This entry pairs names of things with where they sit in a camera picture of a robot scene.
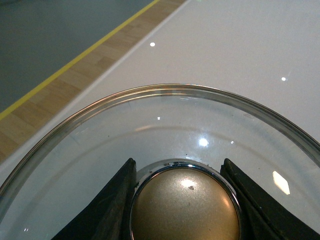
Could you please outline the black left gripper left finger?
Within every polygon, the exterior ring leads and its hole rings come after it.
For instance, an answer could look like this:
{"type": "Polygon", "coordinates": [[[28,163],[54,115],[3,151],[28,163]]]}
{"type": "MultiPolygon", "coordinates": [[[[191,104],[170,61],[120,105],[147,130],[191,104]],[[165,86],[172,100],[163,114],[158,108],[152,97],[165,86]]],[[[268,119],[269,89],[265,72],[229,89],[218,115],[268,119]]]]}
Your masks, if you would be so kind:
{"type": "Polygon", "coordinates": [[[136,161],[129,158],[89,205],[53,239],[129,240],[130,210],[136,184],[136,161]]]}

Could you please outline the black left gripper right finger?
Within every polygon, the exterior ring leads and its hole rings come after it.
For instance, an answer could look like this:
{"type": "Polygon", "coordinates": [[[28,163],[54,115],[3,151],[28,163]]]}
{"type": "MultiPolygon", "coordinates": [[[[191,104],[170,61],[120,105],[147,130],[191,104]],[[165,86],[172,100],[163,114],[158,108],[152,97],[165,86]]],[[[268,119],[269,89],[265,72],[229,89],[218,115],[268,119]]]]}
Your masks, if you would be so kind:
{"type": "Polygon", "coordinates": [[[231,160],[220,174],[231,184],[241,209],[242,240],[318,240],[320,234],[290,213],[231,160]]]}

